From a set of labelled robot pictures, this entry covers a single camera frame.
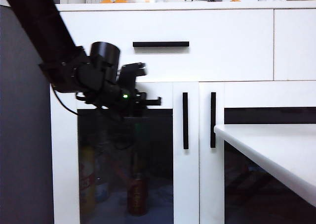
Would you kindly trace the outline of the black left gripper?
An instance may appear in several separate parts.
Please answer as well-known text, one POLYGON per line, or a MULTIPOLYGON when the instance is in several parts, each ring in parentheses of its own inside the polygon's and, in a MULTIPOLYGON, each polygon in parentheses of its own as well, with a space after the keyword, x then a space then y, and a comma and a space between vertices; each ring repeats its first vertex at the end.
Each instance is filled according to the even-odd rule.
POLYGON ((140 118, 145 108, 132 107, 133 101, 140 106, 160 106, 161 97, 147 99, 146 92, 135 92, 135 82, 110 83, 102 82, 98 93, 98 107, 106 107, 114 117, 140 118))

